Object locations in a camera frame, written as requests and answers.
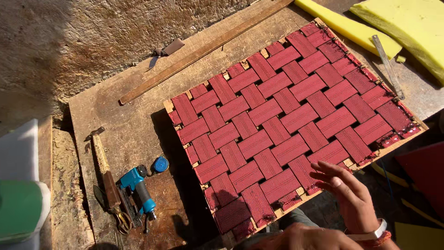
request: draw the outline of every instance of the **red thread bracelet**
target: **red thread bracelet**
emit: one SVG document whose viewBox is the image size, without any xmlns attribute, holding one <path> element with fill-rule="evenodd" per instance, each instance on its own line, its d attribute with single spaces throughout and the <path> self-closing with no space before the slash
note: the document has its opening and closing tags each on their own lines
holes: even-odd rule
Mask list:
<svg viewBox="0 0 444 250">
<path fill-rule="evenodd" d="M 379 247 L 382 246 L 391 237 L 392 233 L 386 230 L 382 233 L 381 237 L 376 240 L 359 241 L 358 243 L 366 248 Z"/>
</svg>

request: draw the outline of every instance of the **blue wire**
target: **blue wire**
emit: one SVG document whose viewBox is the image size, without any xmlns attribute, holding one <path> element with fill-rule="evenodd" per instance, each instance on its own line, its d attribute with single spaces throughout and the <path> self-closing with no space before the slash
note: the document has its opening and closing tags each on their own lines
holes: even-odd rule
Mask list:
<svg viewBox="0 0 444 250">
<path fill-rule="evenodd" d="M 385 174 L 385 178 L 387 179 L 388 188 L 390 189 L 390 197 L 393 200 L 392 186 L 390 185 L 390 180 L 389 180 L 389 177 L 387 176 L 387 171 L 385 170 L 384 162 L 382 160 L 380 162 L 381 162 L 382 169 L 384 169 L 384 174 Z"/>
</svg>

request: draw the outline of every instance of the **hammer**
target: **hammer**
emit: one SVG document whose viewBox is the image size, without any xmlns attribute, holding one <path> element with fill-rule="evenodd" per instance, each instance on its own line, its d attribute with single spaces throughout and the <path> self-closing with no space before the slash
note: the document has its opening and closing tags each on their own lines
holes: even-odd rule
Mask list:
<svg viewBox="0 0 444 250">
<path fill-rule="evenodd" d="M 100 127 L 89 134 L 85 141 L 92 139 L 94 145 L 94 152 L 99 164 L 100 173 L 102 174 L 103 185 L 105 186 L 105 193 L 107 195 L 109 209 L 113 210 L 120 205 L 120 197 L 117 193 L 113 177 L 110 172 L 110 166 L 108 164 L 107 157 L 105 156 L 105 150 L 103 149 L 102 141 L 99 134 L 105 131 L 104 127 Z"/>
</svg>

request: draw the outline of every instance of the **concrete wall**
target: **concrete wall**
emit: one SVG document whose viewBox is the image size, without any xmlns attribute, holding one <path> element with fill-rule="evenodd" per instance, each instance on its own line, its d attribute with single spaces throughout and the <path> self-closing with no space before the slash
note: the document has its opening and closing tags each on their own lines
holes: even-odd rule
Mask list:
<svg viewBox="0 0 444 250">
<path fill-rule="evenodd" d="M 0 1 L 0 135 L 253 0 Z"/>
</svg>

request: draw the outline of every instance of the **hammer head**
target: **hammer head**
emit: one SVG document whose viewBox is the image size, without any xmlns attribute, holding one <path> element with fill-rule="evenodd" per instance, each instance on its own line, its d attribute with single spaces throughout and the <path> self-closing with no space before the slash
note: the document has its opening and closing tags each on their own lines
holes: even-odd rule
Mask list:
<svg viewBox="0 0 444 250">
<path fill-rule="evenodd" d="M 89 134 L 89 135 L 85 138 L 84 141 L 89 141 L 89 140 L 91 140 L 93 135 L 101 134 L 103 131 L 105 131 L 105 128 L 104 128 L 104 127 L 100 127 L 100 128 L 98 128 L 98 129 L 96 129 L 96 130 L 93 130 L 93 131 L 91 132 L 91 134 Z"/>
</svg>

